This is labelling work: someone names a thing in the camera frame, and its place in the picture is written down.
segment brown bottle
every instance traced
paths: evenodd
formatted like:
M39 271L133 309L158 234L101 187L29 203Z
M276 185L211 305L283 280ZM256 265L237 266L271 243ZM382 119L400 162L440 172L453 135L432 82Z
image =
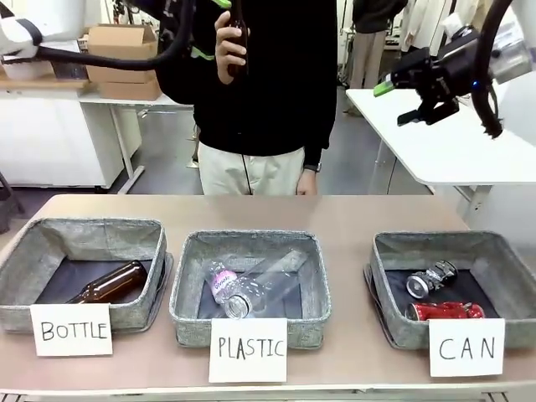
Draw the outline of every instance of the brown bottle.
M242 13L242 0L232 0L229 26L242 31L242 35L233 39L232 42L248 49L248 27L245 25L244 14ZM240 75L247 75L248 72L248 54L237 54L237 56L245 59L245 65L229 65L229 75L235 78Z
M92 281L67 304L112 303L145 285L147 271L138 260Z

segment bottle label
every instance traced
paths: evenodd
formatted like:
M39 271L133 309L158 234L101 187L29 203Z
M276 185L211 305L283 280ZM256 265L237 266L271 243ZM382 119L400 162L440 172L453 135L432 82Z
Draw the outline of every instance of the bottle label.
M237 278L238 276L233 271L221 271L210 284L212 294L216 296L224 287Z

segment plastic sign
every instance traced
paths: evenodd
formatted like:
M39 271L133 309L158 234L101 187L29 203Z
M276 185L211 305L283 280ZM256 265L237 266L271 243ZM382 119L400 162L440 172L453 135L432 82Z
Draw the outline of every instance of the plastic sign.
M432 377L503 373L503 319L429 320L428 323Z
M109 304L34 304L30 313L38 356L113 353Z
M286 382L286 319L212 320L210 383Z

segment gray floor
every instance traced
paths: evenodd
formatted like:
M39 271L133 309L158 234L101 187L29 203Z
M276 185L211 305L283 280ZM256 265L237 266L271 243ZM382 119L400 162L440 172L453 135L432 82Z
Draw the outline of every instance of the gray floor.
M363 119L343 113L347 106L344 91L338 94L338 113L332 131L331 146L322 155L319 175L321 194L366 194L374 170L379 138ZM191 111L149 113L140 120L142 146L134 155L134 166L143 164L146 171L131 190L132 194L202 194L198 170L187 168L194 142ZM112 186L116 193L126 180L123 172ZM30 217L57 193L90 190L18 189L26 217ZM428 194L399 163L394 170L389 194Z

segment beige pants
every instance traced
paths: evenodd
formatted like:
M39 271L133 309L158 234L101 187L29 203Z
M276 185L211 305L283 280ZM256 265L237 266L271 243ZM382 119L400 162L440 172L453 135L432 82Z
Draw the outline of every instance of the beige pants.
M296 195L303 172L302 149L276 157L244 156L254 195ZM249 194L242 155L199 144L199 174L205 195Z
M378 84L385 46L385 31L356 33L353 40L353 71L350 88L371 90Z

